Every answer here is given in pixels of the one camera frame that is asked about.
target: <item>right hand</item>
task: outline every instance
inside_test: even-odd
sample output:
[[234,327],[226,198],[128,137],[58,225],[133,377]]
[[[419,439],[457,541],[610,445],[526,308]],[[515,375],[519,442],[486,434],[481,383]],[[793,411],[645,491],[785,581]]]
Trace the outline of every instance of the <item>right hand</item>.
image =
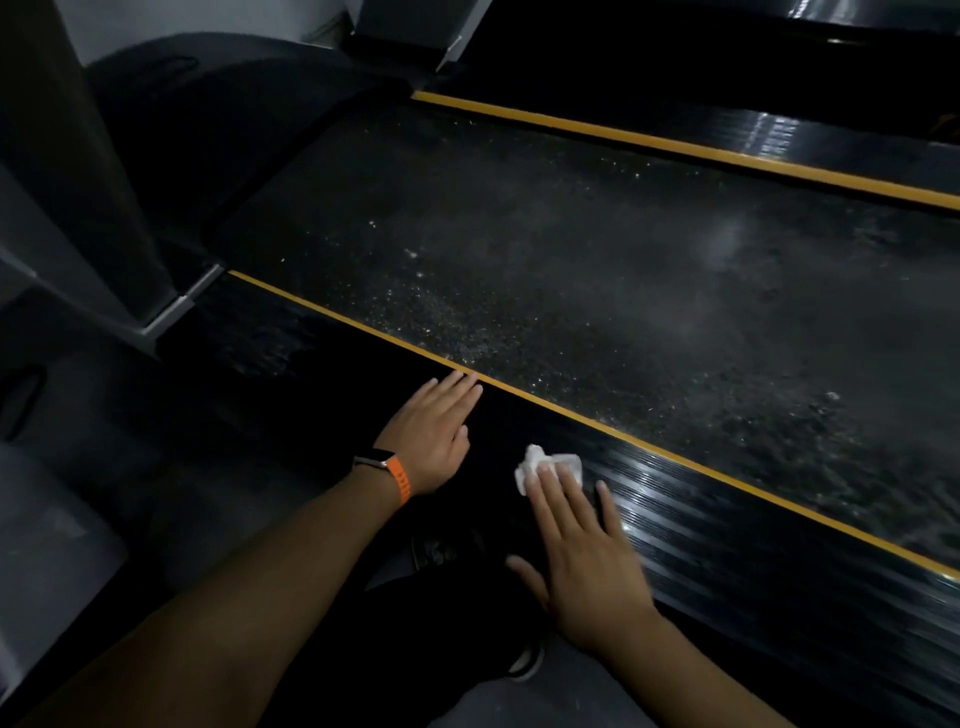
[[605,531],[569,468],[559,465],[557,471],[559,482],[546,465],[526,480],[549,578],[519,556],[510,556],[507,566],[571,643],[594,657],[611,659],[626,638],[658,623],[660,613],[606,483],[597,483]]

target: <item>orange watch strap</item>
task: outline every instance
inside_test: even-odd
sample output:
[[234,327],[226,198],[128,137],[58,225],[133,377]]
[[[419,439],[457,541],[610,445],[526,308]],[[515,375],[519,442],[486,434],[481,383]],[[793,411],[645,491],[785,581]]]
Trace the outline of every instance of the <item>orange watch strap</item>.
[[387,470],[390,471],[396,486],[400,489],[400,505],[403,505],[410,499],[410,478],[407,477],[407,472],[403,470],[396,455],[387,461]]

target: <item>treadmill upright post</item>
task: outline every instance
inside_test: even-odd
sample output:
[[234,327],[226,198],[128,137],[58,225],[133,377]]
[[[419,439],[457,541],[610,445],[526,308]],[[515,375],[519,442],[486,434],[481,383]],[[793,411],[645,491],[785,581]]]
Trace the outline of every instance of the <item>treadmill upright post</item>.
[[0,3],[0,158],[139,325],[174,300],[53,0]]

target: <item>forearm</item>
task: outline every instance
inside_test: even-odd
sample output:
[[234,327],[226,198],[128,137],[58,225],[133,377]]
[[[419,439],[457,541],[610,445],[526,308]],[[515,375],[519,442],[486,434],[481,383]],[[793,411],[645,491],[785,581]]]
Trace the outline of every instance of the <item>forearm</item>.
[[664,728],[789,728],[789,721],[659,615],[609,650],[608,670]]
[[357,469],[153,614],[28,724],[253,726],[398,506],[388,473]]

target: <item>yellow edge line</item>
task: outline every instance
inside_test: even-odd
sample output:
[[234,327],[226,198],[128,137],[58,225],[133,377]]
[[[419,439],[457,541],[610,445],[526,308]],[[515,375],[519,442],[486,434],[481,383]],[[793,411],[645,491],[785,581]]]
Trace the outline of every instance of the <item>yellow edge line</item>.
[[[420,356],[425,356],[426,358],[432,359],[433,361],[439,362],[440,364],[443,364],[447,367],[450,367],[452,369],[459,369],[460,371],[467,372],[467,373],[474,371],[469,367],[465,367],[463,364],[459,364],[455,361],[451,361],[450,359],[445,359],[442,356],[437,356],[433,352],[428,352],[426,349],[421,349],[418,346],[414,346],[413,344],[403,341],[403,339],[398,339],[395,336],[391,336],[389,333],[384,333],[383,331],[379,331],[376,328],[369,327],[366,324],[361,324],[359,321],[354,321],[353,319],[350,319],[346,316],[336,313],[335,311],[331,311],[328,308],[324,308],[321,305],[316,305],[315,303],[312,303],[307,299],[302,299],[299,296],[294,296],[292,293],[287,293],[281,288],[272,286],[270,283],[264,283],[262,280],[251,278],[247,274],[240,273],[239,271],[230,271],[229,273],[232,276],[236,276],[240,280],[245,280],[247,283],[252,283],[253,285],[263,288],[266,291],[270,291],[271,293],[276,293],[278,296],[282,296],[288,301],[299,303],[300,305],[310,308],[314,311],[317,311],[318,313],[322,313],[324,316],[329,316],[331,319],[339,321],[343,324],[347,324],[354,328],[359,328],[361,331],[365,331],[366,333],[372,334],[373,336],[383,339],[384,341],[389,341],[391,344],[396,344],[397,346],[402,347],[403,349],[406,349],[410,352],[418,353]],[[801,505],[797,505],[797,503],[794,503],[791,500],[787,500],[786,498],[775,496],[772,493],[768,493],[767,491],[763,490],[762,488],[757,488],[756,485],[750,485],[749,483],[744,483],[742,480],[737,480],[736,478],[732,478],[729,475],[724,475],[723,473],[712,470],[704,465],[701,465],[700,463],[695,463],[692,460],[687,460],[685,457],[681,457],[680,455],[670,452],[669,450],[658,448],[656,445],[651,445],[650,443],[644,442],[643,440],[640,440],[639,438],[634,437],[633,435],[628,435],[626,432],[621,432],[620,430],[614,429],[609,425],[598,423],[596,420],[592,420],[589,417],[584,417],[583,415],[577,414],[576,412],[566,409],[565,407],[560,407],[558,404],[554,404],[551,401],[543,400],[540,397],[530,394],[529,392],[524,392],[522,389],[517,389],[516,387],[512,387],[510,384],[506,384],[500,381],[499,379],[494,379],[492,376],[487,376],[480,372],[476,372],[476,374],[477,374],[477,378],[480,379],[481,381],[487,382],[488,384],[492,384],[494,387],[498,387],[506,392],[510,392],[512,395],[523,397],[525,400],[531,401],[534,404],[539,404],[541,407],[546,407],[547,409],[553,410],[554,412],[564,415],[565,417],[568,417],[571,420],[575,420],[578,423],[589,425],[594,429],[598,429],[601,432],[605,432],[606,434],[611,435],[612,437],[615,437],[619,440],[623,440],[624,442],[630,443],[631,445],[635,445],[638,448],[653,452],[661,457],[665,457],[668,460],[672,460],[675,463],[679,463],[680,465],[686,466],[691,470],[697,471],[698,473],[709,475],[710,477],[715,478],[716,480],[721,480],[724,483],[727,483],[728,485],[732,485],[734,488],[739,488],[741,491],[746,491],[751,495],[761,497],[764,500],[767,500],[771,503],[775,503],[778,506],[782,506],[783,508],[793,511],[794,513],[799,513],[800,515],[807,516],[809,519],[813,519],[818,523],[822,523],[823,525],[828,525],[831,528],[835,528],[838,531],[843,531],[849,536],[853,536],[854,538],[860,539],[860,541],[866,541],[868,544],[872,544],[873,546],[878,546],[879,548],[882,548],[885,551],[890,551],[891,553],[897,554],[898,556],[908,561],[912,561],[913,563],[919,566],[922,566],[925,569],[929,569],[931,571],[937,571],[938,573],[941,573],[943,576],[948,576],[952,579],[960,580],[960,570],[953,569],[945,564],[940,564],[939,562],[936,562],[933,559],[928,559],[925,556],[922,556],[919,553],[914,553],[913,551],[907,550],[902,546],[891,544],[889,541],[884,541],[883,539],[879,539],[876,536],[872,536],[866,531],[861,531],[859,528],[854,528],[851,525],[846,525],[845,523],[836,521],[835,519],[819,514],[816,511],[811,511],[809,508],[804,508]]]
[[706,147],[702,144],[692,144],[688,141],[666,139],[661,136],[651,136],[645,133],[628,132],[623,129],[612,129],[610,127],[602,127],[598,124],[588,124],[583,121],[572,121],[559,116],[547,116],[542,113],[499,107],[494,104],[484,104],[468,99],[458,99],[454,96],[444,96],[441,93],[433,93],[432,91],[414,91],[412,98],[428,104],[437,104],[439,106],[463,111],[474,111],[489,116],[497,116],[501,119],[511,119],[527,124],[549,127],[550,129],[559,129],[564,132],[599,136],[613,141],[659,149],[663,152],[673,152],[675,154],[710,159],[711,161],[719,161],[726,164],[736,164],[741,167],[750,167],[751,169],[758,169],[762,172],[772,172],[774,174],[795,177],[809,182],[833,184],[861,192],[883,195],[884,197],[895,197],[901,200],[907,200],[908,202],[960,210],[960,195],[951,195],[947,194],[947,192],[936,192],[932,189],[911,187],[896,182],[873,180],[868,177],[858,177],[857,175],[851,175],[845,172],[817,169],[816,167],[807,167],[803,164],[790,161],[754,157],[753,155],[731,152],[726,149],[715,149],[714,147]]

